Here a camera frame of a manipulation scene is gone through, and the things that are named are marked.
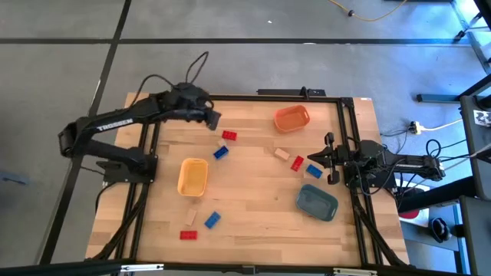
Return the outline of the grey side table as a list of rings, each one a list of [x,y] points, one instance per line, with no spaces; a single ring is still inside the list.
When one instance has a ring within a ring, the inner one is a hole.
[[[470,158],[476,196],[491,201],[491,127],[474,123],[473,111],[482,110],[474,97],[462,96],[460,106],[467,147],[471,155],[476,154]]]

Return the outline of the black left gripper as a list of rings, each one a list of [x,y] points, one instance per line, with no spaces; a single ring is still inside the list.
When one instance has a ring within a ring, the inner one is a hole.
[[[185,120],[204,122],[209,130],[218,126],[221,113],[214,110],[210,95],[194,84],[179,83],[157,96],[159,113],[153,121]]]

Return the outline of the teal plastic bin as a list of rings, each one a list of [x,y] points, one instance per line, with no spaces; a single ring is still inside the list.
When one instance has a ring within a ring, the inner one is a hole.
[[[295,204],[306,214],[324,222],[330,222],[338,210],[338,200],[325,191],[310,185],[303,185]]]

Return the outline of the black diagonal beam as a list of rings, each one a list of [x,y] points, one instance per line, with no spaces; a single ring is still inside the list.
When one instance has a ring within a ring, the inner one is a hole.
[[[474,197],[475,195],[476,188],[474,178],[468,176],[444,186],[402,198],[398,207],[398,212],[405,213],[426,209],[434,205],[455,202],[460,196]]]

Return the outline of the light grey shelf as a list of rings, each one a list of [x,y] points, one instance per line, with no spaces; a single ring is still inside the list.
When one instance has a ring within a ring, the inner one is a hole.
[[[442,243],[439,243],[430,234],[430,230],[428,228],[410,224],[408,222],[401,222],[400,224],[404,239],[406,240],[419,242],[434,247],[444,248],[451,251],[459,250],[458,240],[455,237],[451,237],[448,241],[443,241]]]

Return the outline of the black aluminium table frame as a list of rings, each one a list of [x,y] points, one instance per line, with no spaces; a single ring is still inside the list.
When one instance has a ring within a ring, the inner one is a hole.
[[[140,224],[135,251],[139,261],[357,267],[360,249],[351,197],[343,183],[329,185],[300,168],[291,169],[296,156],[306,157],[324,147],[326,133],[337,142],[351,140],[349,115],[357,119],[363,139],[378,138],[374,107],[367,98],[356,98],[351,107],[341,101],[307,102],[310,122],[302,130],[279,133],[275,112],[287,107],[271,97],[253,100],[242,95],[218,100],[222,114],[217,131],[198,123],[170,121],[161,126],[157,144],[158,167],[150,184],[147,205]],[[215,159],[222,132],[238,134],[225,140],[229,153]],[[290,154],[284,161],[276,148]],[[208,177],[200,197],[180,195],[177,184],[182,162],[204,159]],[[316,219],[297,208],[295,201],[303,185],[313,185],[338,200],[330,222]],[[185,225],[189,209],[197,211],[192,226]],[[221,219],[208,229],[204,222],[213,212]],[[197,240],[180,240],[180,232],[198,231]]]

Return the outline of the orange plastic bin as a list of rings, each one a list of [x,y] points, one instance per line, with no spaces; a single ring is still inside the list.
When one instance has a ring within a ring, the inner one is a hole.
[[[277,110],[274,124],[280,133],[290,133],[303,129],[310,122],[310,116],[303,105],[294,105]]]

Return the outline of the black rig beam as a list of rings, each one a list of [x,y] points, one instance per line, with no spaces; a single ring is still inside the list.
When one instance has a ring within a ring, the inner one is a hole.
[[[243,275],[261,273],[327,274],[330,276],[478,276],[444,271],[417,269],[412,266],[396,267],[367,264],[360,268],[336,268],[316,266],[280,266],[250,264],[137,264],[132,259],[92,260],[58,264],[37,264],[21,267],[0,268],[0,276],[101,276],[116,273],[141,271],[218,271]]]

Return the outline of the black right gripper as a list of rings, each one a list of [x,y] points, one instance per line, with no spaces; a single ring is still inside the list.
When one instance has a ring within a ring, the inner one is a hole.
[[[327,149],[323,149],[318,153],[308,155],[308,158],[314,163],[319,164],[324,169],[329,168],[328,184],[334,185],[340,181],[340,172],[336,166],[343,166],[348,160],[348,149],[344,145],[334,147],[334,134],[329,132],[325,136]]]

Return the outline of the grey cabinet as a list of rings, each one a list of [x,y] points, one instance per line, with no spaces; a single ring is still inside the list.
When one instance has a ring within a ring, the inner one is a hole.
[[[467,196],[459,201],[471,274],[491,276],[491,202]]]

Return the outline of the dark floor bar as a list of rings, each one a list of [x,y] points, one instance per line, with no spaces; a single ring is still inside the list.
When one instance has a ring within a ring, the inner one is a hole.
[[[452,94],[418,94],[416,100],[419,103],[455,104],[460,102],[460,97]]]

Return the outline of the black rounded device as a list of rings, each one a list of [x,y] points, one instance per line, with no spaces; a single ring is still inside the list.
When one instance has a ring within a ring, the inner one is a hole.
[[[453,236],[450,227],[441,217],[432,218],[429,221],[429,229],[430,234],[438,243],[446,242]]]

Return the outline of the yellow plastic bin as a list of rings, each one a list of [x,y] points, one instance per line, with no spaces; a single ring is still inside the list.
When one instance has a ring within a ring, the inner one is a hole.
[[[180,167],[177,191],[182,196],[200,197],[204,194],[208,163],[204,159],[187,158]]]

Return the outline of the black-white marker tag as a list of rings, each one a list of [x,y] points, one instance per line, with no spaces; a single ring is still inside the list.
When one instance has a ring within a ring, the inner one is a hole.
[[[491,127],[491,112],[483,110],[474,110],[473,119],[476,125]]]

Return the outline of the black flat bar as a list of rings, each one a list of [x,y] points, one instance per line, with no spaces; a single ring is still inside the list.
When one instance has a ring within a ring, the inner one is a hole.
[[[258,89],[258,95],[262,96],[301,96],[306,97],[326,97],[326,93],[322,89],[311,89],[302,87],[299,89]]]

